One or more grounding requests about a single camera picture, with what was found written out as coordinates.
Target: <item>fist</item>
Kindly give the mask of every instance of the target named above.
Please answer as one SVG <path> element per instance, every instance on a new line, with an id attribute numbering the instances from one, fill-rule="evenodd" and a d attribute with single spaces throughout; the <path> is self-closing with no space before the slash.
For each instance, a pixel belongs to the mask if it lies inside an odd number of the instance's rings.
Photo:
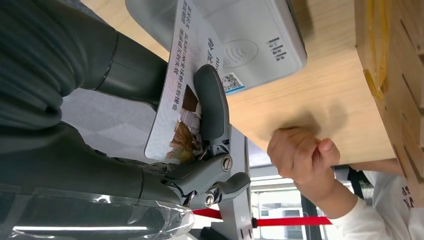
<path id="1" fill-rule="evenodd" d="M 299 185 L 313 181 L 340 160 L 333 141 L 319 140 L 302 128 L 276 130 L 267 153 L 278 173 Z"/>

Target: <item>yellow tape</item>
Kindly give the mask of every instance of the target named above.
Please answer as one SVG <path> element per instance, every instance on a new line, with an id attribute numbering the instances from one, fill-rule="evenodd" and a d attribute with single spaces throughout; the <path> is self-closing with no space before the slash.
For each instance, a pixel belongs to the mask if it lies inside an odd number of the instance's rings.
<path id="1" fill-rule="evenodd" d="M 387 53 L 389 50 L 389 28 L 386 14 L 386 1 L 378 0 L 379 16 L 381 25 L 381 56 L 379 64 L 377 64 L 377 51 L 374 32 L 374 13 L 376 0 L 367 0 L 366 6 L 366 22 L 369 35 L 369 45 L 372 53 L 373 74 L 368 69 L 363 70 L 366 83 L 375 99 L 383 100 L 384 93 L 387 90 L 386 73 L 387 73 Z"/>

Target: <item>transparent plastic cover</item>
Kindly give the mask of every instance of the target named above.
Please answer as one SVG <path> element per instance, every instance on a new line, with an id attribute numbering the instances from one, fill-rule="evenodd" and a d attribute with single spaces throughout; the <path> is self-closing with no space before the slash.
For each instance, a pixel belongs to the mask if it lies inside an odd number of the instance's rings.
<path id="1" fill-rule="evenodd" d="M 0 187 L 0 240 L 169 239 L 194 224 L 186 207 L 133 198 L 37 189 L 21 194 Z"/>

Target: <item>card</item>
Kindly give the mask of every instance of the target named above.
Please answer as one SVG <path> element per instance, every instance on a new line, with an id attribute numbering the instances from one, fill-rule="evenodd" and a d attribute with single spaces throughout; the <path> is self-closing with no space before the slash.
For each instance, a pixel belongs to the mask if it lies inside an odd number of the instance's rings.
<path id="1" fill-rule="evenodd" d="M 193 78 L 205 64 L 221 76 L 222 57 L 216 32 L 192 0 L 178 0 L 166 79 L 144 150 L 147 158 L 180 164 L 202 152 L 202 109 Z"/>

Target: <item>red ribbon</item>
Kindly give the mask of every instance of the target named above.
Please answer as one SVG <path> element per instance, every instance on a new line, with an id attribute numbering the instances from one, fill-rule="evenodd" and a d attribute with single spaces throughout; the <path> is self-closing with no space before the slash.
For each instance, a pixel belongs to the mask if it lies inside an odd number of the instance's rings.
<path id="1" fill-rule="evenodd" d="M 220 211 L 206 208 L 194 210 L 194 214 L 214 219 L 223 219 Z M 332 223 L 325 216 L 307 216 L 307 217 L 284 217 L 284 218 L 270 218 L 270 219 L 257 219 L 258 227 L 266 226 L 313 226 L 313 225 L 331 225 Z"/>

